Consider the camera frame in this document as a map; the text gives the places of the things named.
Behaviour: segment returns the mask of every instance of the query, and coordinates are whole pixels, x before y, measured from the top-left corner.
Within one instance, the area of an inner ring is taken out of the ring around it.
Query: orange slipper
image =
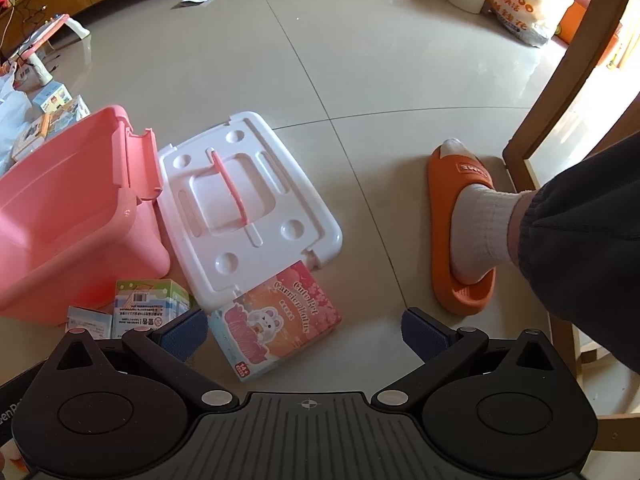
[[[451,216],[460,192],[469,184],[494,183],[488,171],[465,155],[440,158],[440,147],[431,155],[427,170],[431,204],[431,283],[440,304],[454,314],[472,316],[480,312],[494,292],[495,269],[478,283],[460,283],[449,264]]]

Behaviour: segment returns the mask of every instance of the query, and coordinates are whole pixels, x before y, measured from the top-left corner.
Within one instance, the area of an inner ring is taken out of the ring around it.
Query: white sock
[[[446,140],[440,156],[466,155],[476,159],[457,139]],[[456,279],[471,285],[501,263],[511,262],[507,231],[516,193],[471,184],[460,192],[451,218],[450,264]]]

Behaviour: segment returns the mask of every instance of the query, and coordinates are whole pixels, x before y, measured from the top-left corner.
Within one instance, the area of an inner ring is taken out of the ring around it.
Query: pant leg
[[[518,265],[549,312],[640,373],[640,132],[540,189]]]

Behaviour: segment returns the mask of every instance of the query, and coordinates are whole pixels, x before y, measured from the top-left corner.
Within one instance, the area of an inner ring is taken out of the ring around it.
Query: person
[[[640,132],[516,194],[494,190],[478,159],[446,140],[428,163],[440,303],[479,312],[494,267],[514,265],[550,313],[640,373],[639,154]]]

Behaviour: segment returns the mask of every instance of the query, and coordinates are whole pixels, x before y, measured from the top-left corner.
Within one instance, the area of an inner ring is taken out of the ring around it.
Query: pink plastic storage bin
[[[154,133],[134,135],[119,106],[16,164],[0,178],[0,316],[56,325],[113,301],[116,280],[165,276],[160,192]]]

